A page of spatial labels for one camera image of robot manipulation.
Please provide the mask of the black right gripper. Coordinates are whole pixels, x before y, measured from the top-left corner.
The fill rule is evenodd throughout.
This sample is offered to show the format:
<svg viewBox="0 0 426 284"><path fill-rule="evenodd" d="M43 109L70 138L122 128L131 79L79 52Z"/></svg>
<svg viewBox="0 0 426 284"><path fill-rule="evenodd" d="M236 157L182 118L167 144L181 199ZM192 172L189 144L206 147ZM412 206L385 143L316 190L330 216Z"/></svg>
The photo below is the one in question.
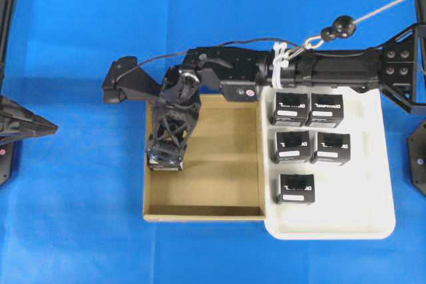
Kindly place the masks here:
<svg viewBox="0 0 426 284"><path fill-rule="evenodd" d="M184 72L180 67L167 70L152 113L147 153L165 152L184 160L202 106L199 87L200 79L193 72Z"/></svg>

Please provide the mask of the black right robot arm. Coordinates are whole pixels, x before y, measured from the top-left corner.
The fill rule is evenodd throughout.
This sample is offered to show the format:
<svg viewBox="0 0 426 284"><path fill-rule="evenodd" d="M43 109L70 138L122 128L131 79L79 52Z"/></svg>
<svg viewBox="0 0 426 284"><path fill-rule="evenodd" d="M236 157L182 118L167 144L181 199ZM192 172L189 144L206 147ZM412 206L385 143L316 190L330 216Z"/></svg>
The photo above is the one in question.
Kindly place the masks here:
<svg viewBox="0 0 426 284"><path fill-rule="evenodd" d="M256 102L266 86L346 86L365 93L379 86L379 52L308 50L288 67L280 67L274 51L190 49L180 65L168 69L152 104L152 134L146 147L151 169L181 170L198 122L203 86L219 91L228 102Z"/></svg>

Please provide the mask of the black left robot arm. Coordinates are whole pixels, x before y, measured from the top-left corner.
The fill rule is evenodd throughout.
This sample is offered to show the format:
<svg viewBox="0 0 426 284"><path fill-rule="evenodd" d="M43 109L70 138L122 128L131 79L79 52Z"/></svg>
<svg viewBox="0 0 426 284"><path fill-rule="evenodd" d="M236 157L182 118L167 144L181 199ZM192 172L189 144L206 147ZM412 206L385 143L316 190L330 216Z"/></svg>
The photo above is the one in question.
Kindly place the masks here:
<svg viewBox="0 0 426 284"><path fill-rule="evenodd" d="M11 175L15 143L55 134L58 126L1 95L1 185Z"/></svg>

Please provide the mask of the black right arm base bracket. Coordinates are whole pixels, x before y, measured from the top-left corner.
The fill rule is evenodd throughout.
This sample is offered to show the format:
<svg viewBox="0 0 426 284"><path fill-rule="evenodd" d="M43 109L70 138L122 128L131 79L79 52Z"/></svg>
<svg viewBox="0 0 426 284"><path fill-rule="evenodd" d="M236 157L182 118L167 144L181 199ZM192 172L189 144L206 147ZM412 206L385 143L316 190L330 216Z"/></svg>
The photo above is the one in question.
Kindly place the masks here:
<svg viewBox="0 0 426 284"><path fill-rule="evenodd" d="M425 24L415 23L381 45L379 89L409 114L425 114L425 104L416 101L417 49L424 40Z"/></svg>

